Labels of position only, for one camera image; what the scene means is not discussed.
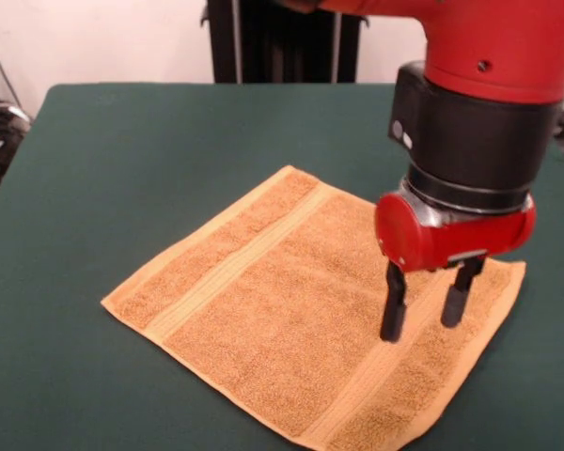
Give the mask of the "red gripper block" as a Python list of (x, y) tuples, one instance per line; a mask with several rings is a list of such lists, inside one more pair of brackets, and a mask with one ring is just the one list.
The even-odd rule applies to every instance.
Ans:
[(409, 190), (385, 194), (375, 209), (375, 231), (389, 262), (387, 297), (380, 337), (400, 340), (406, 304), (403, 272), (434, 271), (462, 263), (449, 287), (441, 323), (455, 328), (485, 258), (521, 247), (532, 235), (537, 209), (531, 197), (522, 210), (505, 215), (475, 215), (426, 204)]

